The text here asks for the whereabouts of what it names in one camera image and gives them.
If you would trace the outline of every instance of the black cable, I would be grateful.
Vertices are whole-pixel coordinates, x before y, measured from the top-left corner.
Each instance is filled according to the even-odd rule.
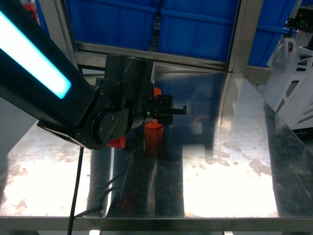
[[[105,198],[111,191],[113,191],[113,190],[119,190],[119,188],[113,187],[113,188],[110,188],[110,189],[106,190],[106,191],[104,192],[104,195],[103,195],[103,200],[104,200],[104,198]],[[85,211],[83,211],[83,212],[77,214],[77,215],[75,216],[75,218],[77,218],[77,217],[82,217],[82,216],[87,215],[87,214],[90,214],[90,213],[92,213],[92,212],[98,212],[98,211],[100,211],[100,210],[102,210],[102,205],[99,205],[99,206],[97,206],[97,207],[93,207],[93,208],[90,208],[90,209],[88,209],[88,210],[85,210]]]
[[[70,209],[70,215],[69,215],[69,220],[68,220],[67,235],[71,235],[72,231],[73,231],[73,223],[74,223],[74,218],[75,218],[74,213],[75,213],[75,206],[76,206],[76,200],[77,200],[77,194],[78,194],[80,173],[82,171],[83,154],[84,154],[84,148],[80,147],[79,157],[78,157],[77,173],[76,173],[75,189],[74,189],[73,201],[72,201],[72,206]]]
[[[103,185],[103,188],[106,189],[108,186],[110,186],[110,184],[112,184],[115,180],[121,178],[123,175],[125,174],[125,171],[119,173],[118,175],[116,175],[115,177],[113,177],[110,181],[108,181],[105,185]],[[103,196],[103,194],[105,194],[105,190],[100,194],[100,197]]]

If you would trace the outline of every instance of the orange object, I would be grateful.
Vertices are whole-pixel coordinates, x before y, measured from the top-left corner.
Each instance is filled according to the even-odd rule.
[[[145,142],[144,149],[145,152],[154,158],[157,158],[162,145],[162,137],[163,137],[163,125],[158,128],[152,129],[145,126]]]
[[[108,147],[124,149],[126,145],[126,136],[122,136],[108,143]]]
[[[158,88],[158,87],[155,87],[155,97],[157,98],[157,96],[158,96],[159,94],[162,94],[162,93],[161,93],[161,89]]]
[[[159,124],[158,121],[156,119],[153,119],[152,121],[150,121],[149,123],[147,123],[145,125],[145,127],[149,128],[149,129],[157,129],[162,127],[162,124]]]
[[[157,96],[159,94],[162,94],[161,89],[158,87],[155,87],[154,89],[154,95],[157,98]],[[159,127],[162,127],[162,124],[159,124],[158,121],[156,119],[153,119],[152,121],[150,121],[148,124],[145,125],[145,127],[150,128],[150,129],[156,129]]]

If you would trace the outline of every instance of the white machine part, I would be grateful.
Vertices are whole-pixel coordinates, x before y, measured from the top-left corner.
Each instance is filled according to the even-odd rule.
[[[297,47],[294,38],[281,39],[262,95],[292,130],[313,127],[312,65],[312,50]]]

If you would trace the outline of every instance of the cyan led light strip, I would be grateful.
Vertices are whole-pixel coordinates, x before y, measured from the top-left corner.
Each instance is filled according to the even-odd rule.
[[[0,48],[59,98],[64,98],[70,81],[0,11]]]

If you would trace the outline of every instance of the reflective metal surface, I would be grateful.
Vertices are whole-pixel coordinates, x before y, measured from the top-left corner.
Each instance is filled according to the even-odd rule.
[[[68,216],[79,147],[34,125],[0,159],[0,216]],[[78,210],[86,208],[90,150],[85,150]]]
[[[74,229],[312,231],[304,144],[242,77],[178,77],[156,86],[186,116],[132,132],[126,150],[85,151]],[[8,155],[0,226],[64,229],[56,217],[69,215],[78,151],[30,129]]]

